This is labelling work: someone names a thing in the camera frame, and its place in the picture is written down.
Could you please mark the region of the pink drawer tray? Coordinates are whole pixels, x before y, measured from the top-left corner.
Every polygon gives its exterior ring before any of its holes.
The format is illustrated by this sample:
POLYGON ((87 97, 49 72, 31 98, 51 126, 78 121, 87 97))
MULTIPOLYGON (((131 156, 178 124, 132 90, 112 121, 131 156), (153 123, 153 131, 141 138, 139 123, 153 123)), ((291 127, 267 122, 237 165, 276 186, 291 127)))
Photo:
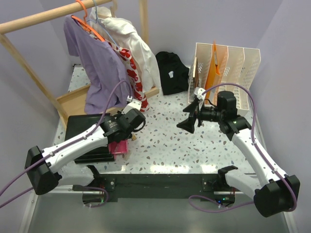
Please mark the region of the pink drawer tray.
POLYGON ((112 142, 108 145, 109 151, 112 155, 122 155, 128 152, 128 141, 123 140, 119 143, 112 142))

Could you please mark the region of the Three Days To See book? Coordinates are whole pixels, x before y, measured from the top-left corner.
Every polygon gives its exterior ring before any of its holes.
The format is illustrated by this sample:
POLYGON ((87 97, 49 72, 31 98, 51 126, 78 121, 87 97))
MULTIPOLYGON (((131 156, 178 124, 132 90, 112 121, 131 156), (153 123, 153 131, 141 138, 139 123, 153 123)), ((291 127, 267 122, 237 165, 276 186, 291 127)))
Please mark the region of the Three Days To See book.
POLYGON ((189 72, 189 102, 193 101, 194 90, 200 86, 199 82, 198 59, 195 56, 189 72))

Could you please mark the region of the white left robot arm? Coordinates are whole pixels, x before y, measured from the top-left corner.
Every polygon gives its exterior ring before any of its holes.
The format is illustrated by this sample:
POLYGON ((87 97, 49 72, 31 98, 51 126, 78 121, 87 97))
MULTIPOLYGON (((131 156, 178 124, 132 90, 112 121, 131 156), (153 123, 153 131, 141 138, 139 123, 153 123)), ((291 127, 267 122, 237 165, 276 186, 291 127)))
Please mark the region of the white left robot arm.
POLYGON ((102 115, 98 123, 77 136, 58 145, 27 152, 25 171, 37 195, 43 195, 59 185, 63 177, 59 170, 69 162, 99 147, 128 139, 146 123, 145 116, 137 109, 115 116, 102 115))

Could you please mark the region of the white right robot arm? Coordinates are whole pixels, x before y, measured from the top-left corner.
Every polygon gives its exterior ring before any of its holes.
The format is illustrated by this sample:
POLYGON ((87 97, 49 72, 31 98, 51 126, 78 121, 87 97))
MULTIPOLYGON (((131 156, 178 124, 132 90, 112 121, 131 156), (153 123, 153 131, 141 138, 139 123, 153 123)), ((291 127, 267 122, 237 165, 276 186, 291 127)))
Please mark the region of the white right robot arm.
POLYGON ((238 114, 234 94, 219 92, 217 105, 211 107, 204 106, 205 97, 204 89, 195 89, 193 102, 183 110, 189 116, 177 127, 194 133, 195 123, 201 126, 203 121, 217 122, 221 132, 242 152, 257 175, 253 179, 236 166, 227 166, 218 170, 213 186, 223 191, 231 187, 240 190, 253 199, 256 209, 264 217, 294 211, 299 179, 281 169, 255 138, 253 126, 238 114))

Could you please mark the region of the orange folder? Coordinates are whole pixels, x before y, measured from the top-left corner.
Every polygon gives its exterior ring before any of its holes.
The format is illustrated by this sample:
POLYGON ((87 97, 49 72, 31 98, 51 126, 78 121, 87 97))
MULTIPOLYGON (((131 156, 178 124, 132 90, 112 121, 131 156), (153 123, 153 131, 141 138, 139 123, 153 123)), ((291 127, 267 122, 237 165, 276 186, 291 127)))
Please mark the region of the orange folder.
POLYGON ((212 45, 211 62, 205 83, 205 89, 220 84, 228 59, 228 47, 223 45, 212 45))

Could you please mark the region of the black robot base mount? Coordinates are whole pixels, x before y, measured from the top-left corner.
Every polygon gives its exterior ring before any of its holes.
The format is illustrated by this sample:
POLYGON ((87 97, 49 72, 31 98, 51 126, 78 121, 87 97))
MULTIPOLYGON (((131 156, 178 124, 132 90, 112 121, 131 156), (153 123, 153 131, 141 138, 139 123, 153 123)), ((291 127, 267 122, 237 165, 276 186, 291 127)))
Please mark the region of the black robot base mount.
POLYGON ((232 205, 234 188, 220 186, 217 174, 101 174, 93 165, 89 187, 108 192, 108 201, 119 199, 187 199, 192 195, 208 197, 224 206, 232 205))

